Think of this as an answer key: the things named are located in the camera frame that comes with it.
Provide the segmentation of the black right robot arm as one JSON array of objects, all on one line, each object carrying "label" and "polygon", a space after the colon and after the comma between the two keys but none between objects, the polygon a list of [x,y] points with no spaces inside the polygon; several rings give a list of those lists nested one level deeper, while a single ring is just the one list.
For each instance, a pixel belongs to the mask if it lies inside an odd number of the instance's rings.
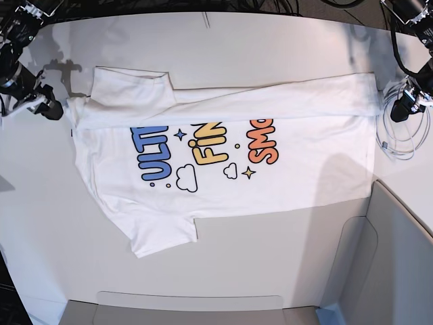
[{"label": "black right robot arm", "polygon": [[52,18],[62,1],[17,1],[1,21],[1,117],[19,110],[41,114],[58,121],[62,105],[53,94],[53,87],[43,85],[44,71],[32,74],[21,62],[25,47]]}]

